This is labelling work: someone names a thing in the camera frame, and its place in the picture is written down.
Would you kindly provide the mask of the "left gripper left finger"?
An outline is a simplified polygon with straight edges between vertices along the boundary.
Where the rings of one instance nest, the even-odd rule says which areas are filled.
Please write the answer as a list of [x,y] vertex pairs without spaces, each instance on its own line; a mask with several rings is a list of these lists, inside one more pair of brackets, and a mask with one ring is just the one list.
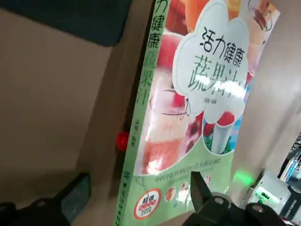
[[51,198],[40,198],[17,209],[13,202],[0,204],[2,226],[70,226],[91,198],[91,176],[79,173]]

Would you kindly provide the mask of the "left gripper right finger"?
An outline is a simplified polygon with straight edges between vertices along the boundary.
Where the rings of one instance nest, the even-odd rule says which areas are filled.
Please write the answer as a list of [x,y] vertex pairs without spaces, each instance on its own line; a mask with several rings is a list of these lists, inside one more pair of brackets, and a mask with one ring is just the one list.
[[186,226],[294,226],[295,187],[269,171],[257,179],[236,172],[233,185],[246,193],[239,205],[228,196],[211,192],[200,172],[191,173],[190,196],[195,212]]

